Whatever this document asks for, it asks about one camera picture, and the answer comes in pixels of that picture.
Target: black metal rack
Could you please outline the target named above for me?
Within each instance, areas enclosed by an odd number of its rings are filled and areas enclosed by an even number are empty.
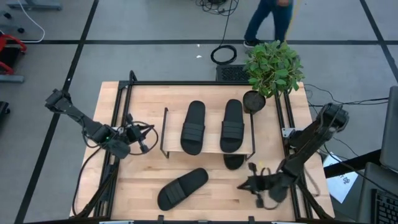
[[[116,120],[118,117],[118,111],[119,111],[119,107],[121,104],[121,98],[122,98],[122,92],[124,89],[127,89],[127,94],[126,94],[126,100],[124,102],[124,109],[123,109],[123,116],[122,116],[122,124],[124,124],[125,122],[125,117],[128,114],[129,111],[129,104],[130,104],[130,99],[131,99],[131,95],[132,95],[132,88],[133,86],[138,86],[138,85],[249,85],[247,82],[195,82],[195,81],[165,81],[165,82],[158,82],[158,81],[137,81],[137,78],[135,77],[134,74],[130,74],[130,80],[129,81],[120,81],[119,82],[119,86],[118,86],[118,93],[116,95],[116,102],[115,102],[115,106],[114,106],[114,111],[113,111],[113,117],[112,117],[112,125],[115,126],[116,125]],[[294,118],[293,118],[293,112],[292,112],[292,108],[290,105],[290,100],[289,100],[289,95],[285,94],[285,104],[286,104],[286,110],[287,110],[287,114],[288,114],[288,120],[289,120],[289,126],[291,128],[294,128]],[[278,114],[278,119],[279,119],[279,126],[280,126],[280,133],[281,133],[281,138],[282,138],[282,143],[284,142],[284,136],[282,133],[282,128],[285,128],[285,123],[284,123],[284,115],[282,113],[282,107],[280,104],[280,99],[279,99],[279,95],[277,95],[275,97],[275,102],[276,102],[276,108],[277,108],[277,114]],[[161,138],[164,138],[164,128],[165,128],[165,118],[167,115],[168,109],[165,108],[164,111],[164,120],[163,120],[163,128],[162,128],[162,135]],[[255,145],[254,145],[254,128],[252,125],[252,143],[253,143],[253,154],[255,153]],[[289,149],[284,145],[284,152],[285,152],[285,156],[289,155]],[[162,148],[163,146],[163,141],[160,142],[160,147]],[[164,156],[169,157],[169,152],[164,152]],[[104,181],[104,179],[106,178],[106,176],[109,174],[109,172],[111,172],[112,170],[116,171],[119,169],[118,167],[118,162],[114,162],[114,163],[110,163],[111,162],[111,157],[112,155],[109,152],[106,152],[105,158],[104,158],[104,165],[103,165],[103,170],[101,173],[101,180],[100,183],[102,183]],[[113,200],[114,200],[114,193],[115,193],[115,189],[116,189],[116,181],[117,181],[117,176],[115,177],[115,179],[113,180],[112,184],[109,186],[109,189],[104,193],[102,199],[98,202],[97,206],[95,207],[95,212],[94,212],[94,217],[111,217],[112,214],[112,207],[113,207]],[[294,210],[294,215],[295,215],[295,220],[300,220],[302,219],[301,214],[300,214],[300,207],[299,207],[299,200],[297,197],[297,191],[294,188],[290,188],[290,193],[292,196],[292,204],[293,204],[293,210]],[[312,218],[312,210],[311,207],[309,205],[309,203],[304,200],[304,205],[305,205],[305,213],[307,215],[306,218]],[[228,222],[228,223],[247,223],[247,222]]]
[[[160,135],[160,150],[162,151],[163,155],[167,159],[170,157],[170,152],[164,151],[163,150],[163,145],[164,145],[164,133],[165,133],[165,130],[166,130],[166,120],[167,120],[167,113],[168,112],[169,112],[169,109],[168,108],[164,108],[162,134]],[[253,114],[250,114],[250,125],[251,125],[251,147],[252,147],[252,153],[249,156],[247,154],[244,155],[244,159],[246,161],[248,161],[256,153],[256,142],[254,140]]]

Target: red chair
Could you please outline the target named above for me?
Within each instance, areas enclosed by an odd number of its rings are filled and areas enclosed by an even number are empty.
[[[8,40],[13,40],[21,47],[8,47]],[[26,45],[22,43],[19,39],[11,35],[0,34],[0,82],[24,82],[23,76],[15,75],[13,67],[18,59],[18,56],[20,54],[25,54],[25,52]]]

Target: wooden tabletop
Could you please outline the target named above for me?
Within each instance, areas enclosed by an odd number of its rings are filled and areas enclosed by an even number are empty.
[[[117,87],[118,82],[102,84],[93,118],[95,121],[110,124]],[[224,111],[228,100],[241,100],[248,90],[250,86],[138,85],[132,89],[129,108],[135,121],[154,124],[160,135],[165,107],[170,112],[186,111],[191,101],[200,100],[206,105],[206,119],[208,119],[208,113]],[[125,94],[126,91],[123,93],[121,105],[124,104]],[[283,97],[280,100],[288,127]],[[302,83],[297,92],[290,94],[290,102],[296,127],[305,128],[312,119]],[[123,106],[119,109],[118,124],[120,124],[122,109]],[[257,168],[269,167],[272,172],[275,172],[284,158],[275,99],[267,99],[265,108],[256,113],[253,118],[256,153],[249,161],[255,162]],[[247,127],[250,126],[246,119],[244,122]],[[150,133],[146,144],[150,146],[154,140],[155,135]],[[87,148],[84,160],[93,151]],[[132,144],[131,151],[139,152],[138,144]],[[101,151],[89,161],[83,171],[76,198],[78,211],[83,209],[98,188],[103,160],[104,151]],[[206,169],[209,181],[175,208],[168,212],[161,211],[157,206],[157,195],[160,189],[170,181],[198,167]],[[334,216],[320,156],[313,155],[305,167],[320,189],[320,196],[316,197],[317,202],[329,215]],[[235,171],[228,170],[224,165],[222,154],[201,153],[190,156],[184,152],[172,152],[170,159],[166,159],[158,144],[146,155],[127,156],[121,161],[112,219],[156,220],[158,215],[164,215],[165,220],[246,221],[248,216],[254,216],[256,221],[294,220],[290,195],[277,209],[264,210],[256,208],[254,195],[236,189],[249,175],[251,173],[247,164]],[[308,177],[307,185],[308,189],[315,193],[315,188]],[[267,194],[264,199],[268,207],[275,205]],[[302,200],[299,201],[301,216],[305,217]]]

